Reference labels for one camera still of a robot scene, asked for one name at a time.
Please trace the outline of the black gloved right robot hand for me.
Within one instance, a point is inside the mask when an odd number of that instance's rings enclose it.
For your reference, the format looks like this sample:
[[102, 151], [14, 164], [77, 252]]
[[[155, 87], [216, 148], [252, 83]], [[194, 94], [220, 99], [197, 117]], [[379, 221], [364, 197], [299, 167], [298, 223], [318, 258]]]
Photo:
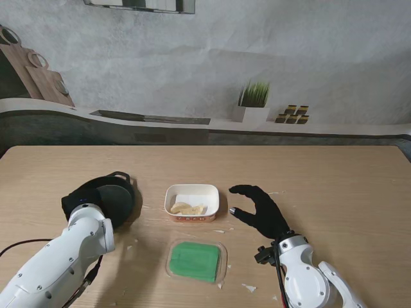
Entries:
[[246, 196], [254, 202], [256, 210], [254, 214], [237, 207], [231, 207], [229, 212], [241, 222], [254, 227], [264, 237], [278, 239], [291, 232], [275, 201], [260, 187], [255, 185], [235, 185], [229, 189], [229, 192]]

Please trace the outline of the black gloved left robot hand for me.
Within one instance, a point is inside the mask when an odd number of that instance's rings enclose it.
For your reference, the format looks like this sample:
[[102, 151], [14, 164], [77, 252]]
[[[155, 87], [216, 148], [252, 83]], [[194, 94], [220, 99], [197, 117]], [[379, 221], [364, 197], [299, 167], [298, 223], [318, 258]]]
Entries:
[[102, 200], [101, 194], [97, 189], [77, 189], [67, 196], [64, 196], [61, 199], [61, 203], [66, 220], [69, 221], [75, 208], [82, 208], [84, 205], [88, 204], [100, 207], [102, 205]]

